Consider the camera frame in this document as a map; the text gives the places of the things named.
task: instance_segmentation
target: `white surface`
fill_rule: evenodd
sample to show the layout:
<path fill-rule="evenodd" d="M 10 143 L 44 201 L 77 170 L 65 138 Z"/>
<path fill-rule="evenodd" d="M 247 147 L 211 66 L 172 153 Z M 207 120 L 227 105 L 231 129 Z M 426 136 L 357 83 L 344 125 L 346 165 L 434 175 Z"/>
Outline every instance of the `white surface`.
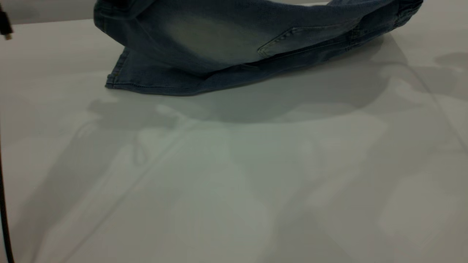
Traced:
<path fill-rule="evenodd" d="M 308 71 L 173 98 L 103 85 L 91 21 L 0 42 L 18 263 L 468 262 L 468 2 Z"/>

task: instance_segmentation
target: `wall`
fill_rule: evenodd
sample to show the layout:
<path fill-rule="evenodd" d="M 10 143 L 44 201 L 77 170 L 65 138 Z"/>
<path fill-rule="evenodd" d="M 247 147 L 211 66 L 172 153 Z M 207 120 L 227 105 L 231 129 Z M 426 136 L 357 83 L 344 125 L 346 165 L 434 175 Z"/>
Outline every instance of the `wall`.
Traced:
<path fill-rule="evenodd" d="M 90 19 L 96 0 L 0 0 L 13 24 Z M 274 0 L 290 4 L 313 0 Z"/>

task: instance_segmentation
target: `denim pocket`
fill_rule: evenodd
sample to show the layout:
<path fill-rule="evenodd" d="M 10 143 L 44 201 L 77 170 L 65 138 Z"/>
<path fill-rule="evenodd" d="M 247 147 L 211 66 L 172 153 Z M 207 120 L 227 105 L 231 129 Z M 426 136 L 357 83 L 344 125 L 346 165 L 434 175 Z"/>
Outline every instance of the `denim pocket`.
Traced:
<path fill-rule="evenodd" d="M 325 42 L 350 31 L 359 21 L 355 19 L 336 25 L 291 28 L 260 47 L 258 53 L 263 58 L 269 58 Z"/>

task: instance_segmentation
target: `faded denim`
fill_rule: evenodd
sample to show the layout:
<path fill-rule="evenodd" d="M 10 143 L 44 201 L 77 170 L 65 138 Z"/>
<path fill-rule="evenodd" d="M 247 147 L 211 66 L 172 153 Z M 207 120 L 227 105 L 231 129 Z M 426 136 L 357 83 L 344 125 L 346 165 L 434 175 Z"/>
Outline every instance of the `faded denim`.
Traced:
<path fill-rule="evenodd" d="M 422 2 L 98 0 L 95 24 L 125 46 L 106 87 L 196 95 L 327 61 L 404 25 Z"/>

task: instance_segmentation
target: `black cable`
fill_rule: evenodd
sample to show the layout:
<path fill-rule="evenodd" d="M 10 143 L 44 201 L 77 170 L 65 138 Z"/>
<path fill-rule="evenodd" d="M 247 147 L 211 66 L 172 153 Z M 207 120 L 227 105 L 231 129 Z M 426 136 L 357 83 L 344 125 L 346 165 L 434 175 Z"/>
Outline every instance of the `black cable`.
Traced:
<path fill-rule="evenodd" d="M 11 39 L 13 29 L 11 28 L 10 20 L 7 13 L 3 12 L 0 3 L 0 35 L 4 35 L 6 40 Z"/>
<path fill-rule="evenodd" d="M 0 219 L 3 230 L 3 243 L 5 243 L 5 252 L 7 254 L 7 263 L 15 263 L 13 259 L 13 250 L 11 248 L 10 231 L 8 229 L 7 203 L 5 202 L 5 187 L 3 185 L 3 171 L 1 165 L 0 152 Z"/>

